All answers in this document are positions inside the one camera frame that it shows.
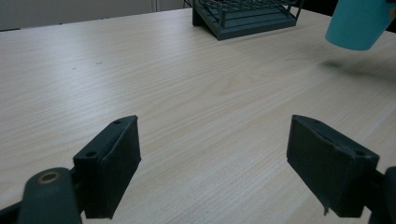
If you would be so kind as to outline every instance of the light blue cup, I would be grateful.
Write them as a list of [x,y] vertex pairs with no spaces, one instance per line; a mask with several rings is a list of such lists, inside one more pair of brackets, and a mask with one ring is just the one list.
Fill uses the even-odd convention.
[[345,49],[369,49],[392,22],[394,7],[386,0],[339,0],[326,39]]

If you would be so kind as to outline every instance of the wooden table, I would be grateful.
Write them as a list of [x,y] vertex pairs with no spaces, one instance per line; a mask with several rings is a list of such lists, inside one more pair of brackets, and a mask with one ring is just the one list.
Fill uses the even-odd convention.
[[323,216],[286,159],[293,114],[396,164],[396,38],[364,52],[330,17],[218,41],[182,9],[0,33],[0,207],[114,119],[139,117],[142,162],[114,219],[84,223],[367,223]]

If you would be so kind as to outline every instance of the screw hole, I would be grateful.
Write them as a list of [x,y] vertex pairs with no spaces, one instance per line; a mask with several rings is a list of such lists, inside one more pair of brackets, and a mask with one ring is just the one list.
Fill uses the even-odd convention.
[[96,152],[89,152],[89,153],[87,153],[87,155],[85,155],[85,156],[87,156],[87,157],[94,157],[94,156],[96,156]]
[[362,152],[360,152],[360,151],[355,151],[355,153],[356,153],[358,156],[364,156],[364,153],[362,153]]
[[58,172],[48,172],[38,178],[38,184],[49,184],[59,178]]

